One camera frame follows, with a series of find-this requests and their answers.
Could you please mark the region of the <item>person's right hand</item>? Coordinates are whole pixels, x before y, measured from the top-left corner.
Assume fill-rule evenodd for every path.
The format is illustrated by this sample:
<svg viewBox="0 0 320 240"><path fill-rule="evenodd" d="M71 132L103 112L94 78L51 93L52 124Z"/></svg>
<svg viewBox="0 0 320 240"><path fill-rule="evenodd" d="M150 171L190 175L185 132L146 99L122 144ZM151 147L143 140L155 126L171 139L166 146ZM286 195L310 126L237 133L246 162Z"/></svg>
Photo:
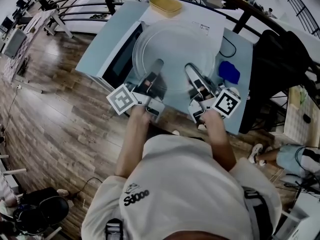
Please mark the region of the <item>person's right hand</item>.
<svg viewBox="0 0 320 240"><path fill-rule="evenodd" d="M202 115L201 118L206 126L209 129L223 129L224 122L221 115L214 109L206 110Z"/></svg>

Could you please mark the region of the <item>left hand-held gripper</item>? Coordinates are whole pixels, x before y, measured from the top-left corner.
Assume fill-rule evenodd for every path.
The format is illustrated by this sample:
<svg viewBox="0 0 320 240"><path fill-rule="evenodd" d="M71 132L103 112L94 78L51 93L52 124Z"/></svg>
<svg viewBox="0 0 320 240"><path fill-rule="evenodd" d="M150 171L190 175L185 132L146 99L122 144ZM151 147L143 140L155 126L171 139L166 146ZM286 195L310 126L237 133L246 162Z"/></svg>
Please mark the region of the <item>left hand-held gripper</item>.
<svg viewBox="0 0 320 240"><path fill-rule="evenodd" d="M144 106L145 110L158 121L165 110L165 104L152 91L164 61L156 59L138 84L126 82L113 90L106 98L118 115L125 113L133 106Z"/></svg>

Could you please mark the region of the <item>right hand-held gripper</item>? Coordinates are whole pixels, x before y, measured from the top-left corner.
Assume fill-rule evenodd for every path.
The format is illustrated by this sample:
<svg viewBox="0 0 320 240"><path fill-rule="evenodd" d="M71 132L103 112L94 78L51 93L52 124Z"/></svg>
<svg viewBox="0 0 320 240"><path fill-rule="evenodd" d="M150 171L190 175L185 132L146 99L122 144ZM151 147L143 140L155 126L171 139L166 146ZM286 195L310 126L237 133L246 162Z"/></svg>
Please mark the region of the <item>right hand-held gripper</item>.
<svg viewBox="0 0 320 240"><path fill-rule="evenodd" d="M224 84L215 85L202 78L199 69L193 63L187 63L185 73L197 91L188 106L188 112L195 123L201 121L201 116L208 110L217 111L221 117L230 118L241 103L237 89L231 89Z"/></svg>

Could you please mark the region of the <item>person's left hand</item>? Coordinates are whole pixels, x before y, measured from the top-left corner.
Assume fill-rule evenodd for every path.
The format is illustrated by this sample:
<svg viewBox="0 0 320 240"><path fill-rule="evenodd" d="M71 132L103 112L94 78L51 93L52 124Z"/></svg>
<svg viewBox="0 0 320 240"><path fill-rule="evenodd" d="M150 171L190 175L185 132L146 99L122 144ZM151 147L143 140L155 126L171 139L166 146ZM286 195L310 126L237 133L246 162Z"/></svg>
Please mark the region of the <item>person's left hand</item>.
<svg viewBox="0 0 320 240"><path fill-rule="evenodd" d="M129 116L129 122L138 125L147 125L151 122L153 115L147 111L143 105L135 105L132 107Z"/></svg>

